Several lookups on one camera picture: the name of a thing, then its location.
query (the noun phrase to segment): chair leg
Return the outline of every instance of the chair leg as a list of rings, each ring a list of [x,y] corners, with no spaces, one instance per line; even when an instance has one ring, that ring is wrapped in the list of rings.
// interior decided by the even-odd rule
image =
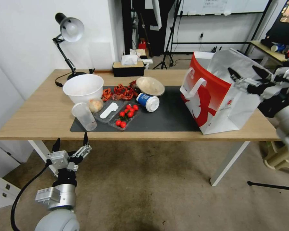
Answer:
[[[288,151],[287,146],[284,146],[284,147],[280,148],[277,151],[277,153],[275,153],[273,155],[268,155],[264,159],[264,164],[271,169],[276,169],[275,167],[278,164],[280,164],[284,160],[288,160],[288,159],[289,159],[289,151]]]
[[[281,163],[279,163],[278,165],[276,165],[275,166],[275,169],[276,170],[279,170],[279,169],[281,169],[281,168],[289,168],[289,160],[284,160],[284,161],[282,161]]]

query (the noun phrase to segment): white bowl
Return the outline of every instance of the white bowl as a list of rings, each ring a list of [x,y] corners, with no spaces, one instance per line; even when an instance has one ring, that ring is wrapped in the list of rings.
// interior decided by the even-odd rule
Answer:
[[[104,80],[94,74],[78,75],[68,80],[63,92],[76,103],[88,103],[90,99],[100,99],[103,94]]]
[[[136,85],[142,93],[151,96],[161,96],[165,92],[165,86],[152,77],[140,77],[136,80]]]

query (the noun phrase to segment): clear plastic cup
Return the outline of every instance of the clear plastic cup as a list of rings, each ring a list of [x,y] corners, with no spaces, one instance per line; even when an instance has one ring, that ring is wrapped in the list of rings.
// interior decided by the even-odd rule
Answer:
[[[92,131],[97,127],[97,123],[86,103],[75,104],[72,108],[72,114],[87,131]]]

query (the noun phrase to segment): lamp base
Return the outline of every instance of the lamp base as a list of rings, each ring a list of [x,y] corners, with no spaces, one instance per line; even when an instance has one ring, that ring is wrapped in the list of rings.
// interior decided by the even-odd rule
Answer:
[[[70,74],[68,77],[67,77],[67,80],[75,77],[75,76],[78,76],[78,75],[82,75],[82,74],[87,74],[85,72],[76,72],[76,74]]]

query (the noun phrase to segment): desk lamp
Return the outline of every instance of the desk lamp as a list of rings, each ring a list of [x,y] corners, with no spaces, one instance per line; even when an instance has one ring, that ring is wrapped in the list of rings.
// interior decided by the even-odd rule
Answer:
[[[60,43],[62,43],[63,41],[76,42],[83,36],[83,32],[84,32],[83,23],[79,19],[66,17],[62,13],[57,13],[55,18],[56,18],[57,23],[59,23],[59,25],[60,25],[60,32],[61,33],[57,37],[53,38],[52,40],[56,44],[59,51],[61,52],[67,65],[72,70],[72,74],[70,74],[67,77],[67,80],[69,80],[69,79],[71,79],[77,75],[86,74],[85,72],[76,72],[76,67],[65,56],[65,54],[63,53],[63,51],[60,48]]]

